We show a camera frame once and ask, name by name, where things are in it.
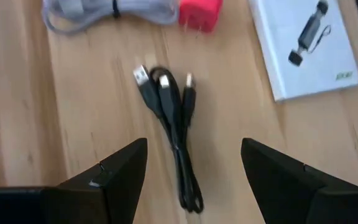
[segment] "white booklet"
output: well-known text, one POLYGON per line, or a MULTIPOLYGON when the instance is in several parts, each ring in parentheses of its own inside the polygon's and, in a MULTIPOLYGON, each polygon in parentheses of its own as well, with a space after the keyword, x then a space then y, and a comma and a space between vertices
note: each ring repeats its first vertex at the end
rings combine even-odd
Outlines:
POLYGON ((275 101, 358 85, 336 0, 249 0, 275 101))

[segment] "black usb cable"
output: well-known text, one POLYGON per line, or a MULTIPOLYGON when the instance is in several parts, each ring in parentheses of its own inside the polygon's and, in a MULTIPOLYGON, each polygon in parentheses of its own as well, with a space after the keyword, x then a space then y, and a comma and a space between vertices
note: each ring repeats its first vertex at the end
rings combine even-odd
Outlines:
POLYGON ((172 73, 163 67, 147 71, 144 66, 134 70, 134 76, 147 107, 160 120, 175 158, 179 201, 189 212, 204 210, 203 196, 191 166, 187 150, 187 129, 195 109, 196 91, 192 74, 187 75, 183 101, 172 73))

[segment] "wooden surface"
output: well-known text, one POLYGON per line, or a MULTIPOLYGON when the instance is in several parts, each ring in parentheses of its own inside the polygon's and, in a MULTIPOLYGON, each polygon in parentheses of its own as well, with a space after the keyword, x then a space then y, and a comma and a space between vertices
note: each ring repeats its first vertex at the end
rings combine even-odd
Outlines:
MULTIPOLYGON (((358 61, 358 12, 339 0, 358 61)), ((47 34, 41 1, 0 0, 0 185, 57 184, 139 137, 149 159, 135 223, 263 223, 240 158, 251 137, 358 185, 358 88, 273 102, 246 0, 199 35, 132 17, 74 37, 47 34), (177 199, 172 153, 132 70, 166 65, 198 99, 189 146, 205 201, 177 199)))

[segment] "red power adapter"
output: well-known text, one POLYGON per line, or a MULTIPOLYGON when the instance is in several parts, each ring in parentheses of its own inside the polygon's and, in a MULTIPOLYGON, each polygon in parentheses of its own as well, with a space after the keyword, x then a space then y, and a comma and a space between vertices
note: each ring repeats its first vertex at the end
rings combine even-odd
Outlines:
POLYGON ((213 31, 223 0, 181 0, 179 24, 205 33, 213 31))

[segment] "bundled gray cable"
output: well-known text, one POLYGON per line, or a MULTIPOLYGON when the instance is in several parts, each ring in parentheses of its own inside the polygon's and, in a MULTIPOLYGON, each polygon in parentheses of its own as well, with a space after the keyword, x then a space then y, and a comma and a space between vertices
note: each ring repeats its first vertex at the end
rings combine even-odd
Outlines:
POLYGON ((118 17, 128 13, 156 24, 172 24, 178 19, 174 0, 44 0, 42 17, 45 25, 58 34, 73 35, 84 31, 105 16, 118 17), (50 15, 74 23, 71 29, 59 29, 50 21, 50 15))

